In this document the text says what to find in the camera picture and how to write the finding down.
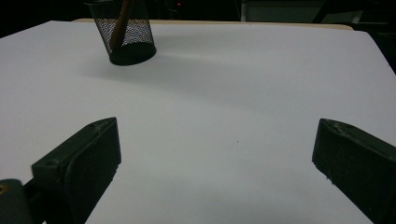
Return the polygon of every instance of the black mesh cup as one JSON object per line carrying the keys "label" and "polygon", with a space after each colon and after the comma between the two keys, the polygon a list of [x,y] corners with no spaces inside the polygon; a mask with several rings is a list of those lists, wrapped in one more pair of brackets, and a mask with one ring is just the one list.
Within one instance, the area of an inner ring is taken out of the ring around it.
{"label": "black mesh cup", "polygon": [[112,63],[132,65],[155,55],[144,0],[89,0],[86,4]]}

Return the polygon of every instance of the table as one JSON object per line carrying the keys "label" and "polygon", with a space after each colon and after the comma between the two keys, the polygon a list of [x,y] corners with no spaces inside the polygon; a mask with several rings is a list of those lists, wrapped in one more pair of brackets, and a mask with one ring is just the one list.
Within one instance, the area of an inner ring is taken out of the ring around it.
{"label": "table", "polygon": [[319,172],[320,118],[396,145],[396,77],[363,32],[152,24],[116,66],[92,22],[0,39],[0,178],[117,117],[122,164],[87,223],[371,223]]}

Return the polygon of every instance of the white surface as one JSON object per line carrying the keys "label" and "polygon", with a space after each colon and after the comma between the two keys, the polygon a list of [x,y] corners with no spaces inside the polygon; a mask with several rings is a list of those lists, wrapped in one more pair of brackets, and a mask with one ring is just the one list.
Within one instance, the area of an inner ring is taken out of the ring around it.
{"label": "white surface", "polygon": [[0,179],[117,117],[122,164],[88,223],[371,223],[311,162],[320,118],[396,145],[396,76],[365,33],[152,25],[109,62],[94,23],[0,39]]}

